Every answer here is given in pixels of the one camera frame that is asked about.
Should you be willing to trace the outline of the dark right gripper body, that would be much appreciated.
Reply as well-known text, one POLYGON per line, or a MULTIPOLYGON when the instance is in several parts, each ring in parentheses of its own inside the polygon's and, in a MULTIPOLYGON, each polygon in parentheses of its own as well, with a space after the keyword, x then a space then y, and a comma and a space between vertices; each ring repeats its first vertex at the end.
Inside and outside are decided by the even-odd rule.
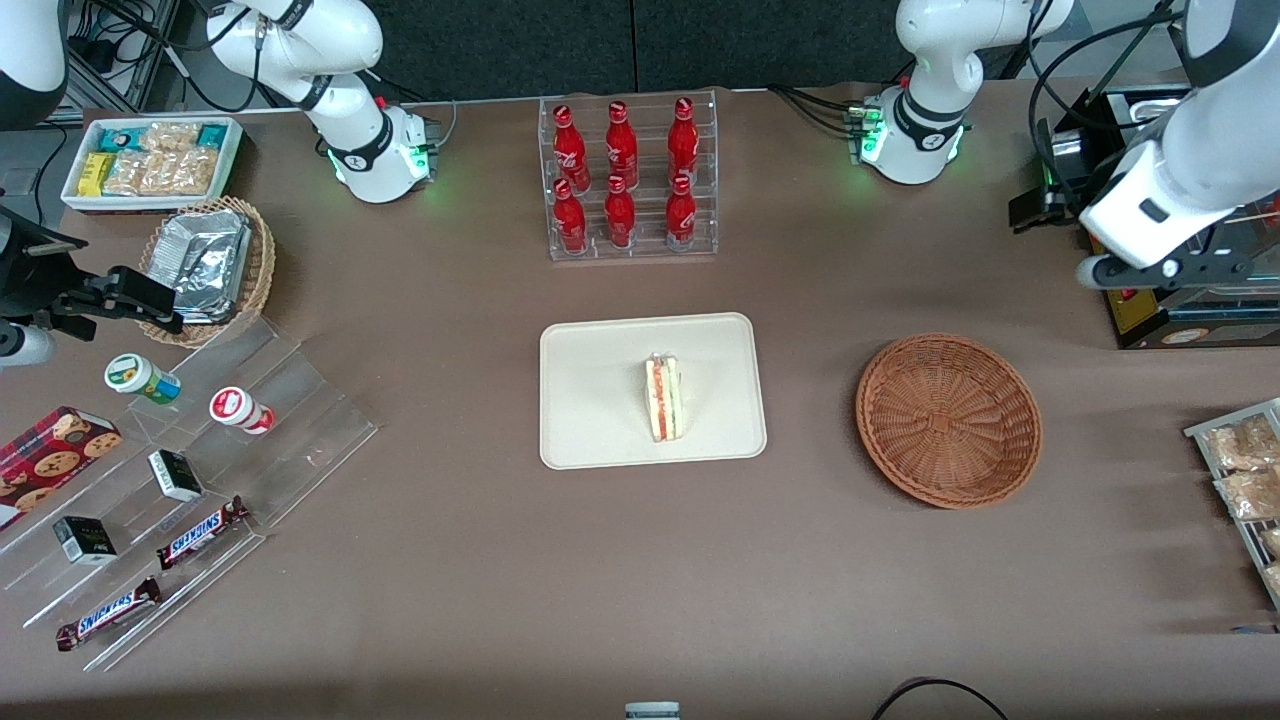
POLYGON ((8 208, 3 213, 1 315, 6 322, 32 322, 49 314, 52 301, 88 277, 70 259, 88 242, 27 220, 8 208))

